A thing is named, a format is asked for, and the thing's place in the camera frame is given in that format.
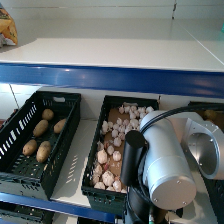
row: plastic bag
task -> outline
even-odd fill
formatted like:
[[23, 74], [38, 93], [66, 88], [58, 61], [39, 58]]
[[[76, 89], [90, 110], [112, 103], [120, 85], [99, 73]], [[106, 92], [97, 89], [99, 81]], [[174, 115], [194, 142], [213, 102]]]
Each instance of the plastic bag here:
[[13, 18], [0, 3], [0, 47], [17, 45], [17, 31]]

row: black cable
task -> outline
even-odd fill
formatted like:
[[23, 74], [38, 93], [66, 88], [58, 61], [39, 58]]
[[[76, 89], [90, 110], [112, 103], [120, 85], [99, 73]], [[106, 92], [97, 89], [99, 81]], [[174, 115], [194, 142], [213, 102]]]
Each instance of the black cable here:
[[216, 103], [216, 104], [200, 104], [196, 106], [187, 106], [187, 107], [180, 107], [174, 110], [170, 110], [167, 112], [164, 112], [156, 117], [154, 117], [152, 120], [148, 121], [140, 130], [142, 134], [145, 133], [145, 131], [150, 128], [155, 122], [169, 117], [174, 114], [182, 113], [182, 112], [192, 112], [196, 110], [223, 110], [224, 109], [224, 104]]

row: gray metal part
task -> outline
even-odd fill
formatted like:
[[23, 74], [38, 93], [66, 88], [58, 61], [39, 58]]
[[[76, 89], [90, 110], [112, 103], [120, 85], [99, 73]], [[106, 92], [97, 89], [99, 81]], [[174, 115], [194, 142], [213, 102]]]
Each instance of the gray metal part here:
[[224, 136], [218, 126], [188, 119], [181, 145], [190, 149], [203, 176], [224, 179]]
[[184, 207], [194, 199], [196, 186], [171, 122], [168, 119], [157, 122], [144, 133], [144, 137], [150, 148], [143, 183], [149, 188], [151, 200], [163, 209]]

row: blue metal rail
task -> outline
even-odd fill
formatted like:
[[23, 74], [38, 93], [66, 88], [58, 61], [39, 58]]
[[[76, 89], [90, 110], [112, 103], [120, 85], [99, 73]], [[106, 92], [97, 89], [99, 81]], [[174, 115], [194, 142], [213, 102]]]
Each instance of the blue metal rail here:
[[224, 71], [0, 63], [0, 82], [224, 98]]
[[75, 215], [79, 217], [99, 220], [103, 222], [114, 223], [115, 215], [104, 213], [90, 208], [80, 207], [71, 204], [64, 204], [55, 201], [44, 201], [36, 198], [29, 198], [25, 196], [12, 195], [0, 193], [0, 201], [19, 204], [29, 207], [35, 207], [43, 210], [59, 212], [64, 214]]

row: black plastic crate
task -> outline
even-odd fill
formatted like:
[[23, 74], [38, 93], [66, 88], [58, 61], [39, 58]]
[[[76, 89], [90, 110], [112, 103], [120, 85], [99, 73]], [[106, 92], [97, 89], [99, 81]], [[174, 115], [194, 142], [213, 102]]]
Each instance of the black plastic crate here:
[[91, 151], [88, 156], [88, 162], [85, 168], [82, 180], [82, 194], [88, 197], [92, 209], [122, 215], [124, 199], [126, 194], [119, 192], [112, 192], [107, 190], [95, 189], [90, 186], [90, 178], [93, 174], [94, 162], [97, 152], [97, 142], [102, 139], [100, 130], [103, 121], [108, 121], [110, 109], [120, 107], [124, 102], [137, 103], [140, 107], [153, 107], [154, 110], [158, 109], [157, 100], [132, 98], [132, 97], [118, 97], [118, 96], [105, 96], [103, 105], [101, 107], [100, 117], [98, 120], [96, 132], [91, 146]]
[[54, 212], [0, 202], [0, 217], [18, 224], [51, 224]]
[[[80, 94], [36, 92], [0, 130], [0, 191], [48, 200], [54, 190], [61, 167], [80, 121]], [[32, 138], [44, 109], [54, 112], [48, 130], [35, 138], [39, 146], [50, 141], [52, 149], [44, 163], [36, 161], [36, 153], [26, 157], [23, 146]], [[54, 125], [67, 118], [60, 134]]]

